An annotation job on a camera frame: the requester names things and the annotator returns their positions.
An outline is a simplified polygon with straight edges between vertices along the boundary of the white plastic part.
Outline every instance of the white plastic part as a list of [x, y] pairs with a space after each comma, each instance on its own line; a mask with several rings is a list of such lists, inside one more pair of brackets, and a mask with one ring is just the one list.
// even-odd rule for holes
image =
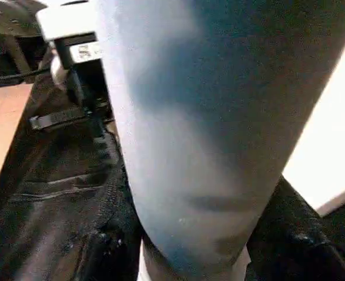
[[90, 2], [50, 6], [36, 14], [45, 41], [92, 33], [95, 12]]
[[50, 73], [54, 84], [57, 86], [57, 88], [63, 91], [66, 90], [65, 81], [67, 72], [68, 71], [63, 68], [58, 55], [55, 55], [53, 60], [51, 61]]

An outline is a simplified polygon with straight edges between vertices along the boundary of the black strap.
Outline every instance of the black strap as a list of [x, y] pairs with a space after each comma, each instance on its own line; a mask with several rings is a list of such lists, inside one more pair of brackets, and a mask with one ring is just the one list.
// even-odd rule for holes
[[45, 116], [34, 116], [30, 118], [32, 129], [42, 130], [56, 125], [71, 124], [85, 118], [84, 112], [79, 108], [54, 112]]

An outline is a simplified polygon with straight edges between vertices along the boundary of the label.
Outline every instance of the label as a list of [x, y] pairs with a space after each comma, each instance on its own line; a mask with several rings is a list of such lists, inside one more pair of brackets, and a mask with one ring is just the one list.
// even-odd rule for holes
[[74, 63], [84, 63], [102, 58], [102, 50], [98, 42], [78, 44], [70, 47], [71, 58]]

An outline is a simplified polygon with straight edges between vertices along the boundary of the black cable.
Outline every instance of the black cable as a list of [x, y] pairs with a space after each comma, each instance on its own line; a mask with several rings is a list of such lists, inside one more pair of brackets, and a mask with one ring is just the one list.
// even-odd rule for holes
[[23, 74], [14, 74], [14, 75], [7, 75], [7, 76], [0, 76], [0, 81], [5, 81], [5, 80], [13, 80], [13, 79], [19, 79], [19, 78], [25, 78], [29, 76], [35, 76], [39, 75], [41, 73], [49, 72], [50, 68], [43, 68], [43, 69], [38, 69], [34, 70], [28, 73], [23, 73]]

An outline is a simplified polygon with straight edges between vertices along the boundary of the white wall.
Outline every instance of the white wall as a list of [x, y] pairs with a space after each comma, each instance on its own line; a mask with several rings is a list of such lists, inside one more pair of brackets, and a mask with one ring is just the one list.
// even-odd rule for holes
[[345, 50], [284, 176], [321, 215], [345, 203]]

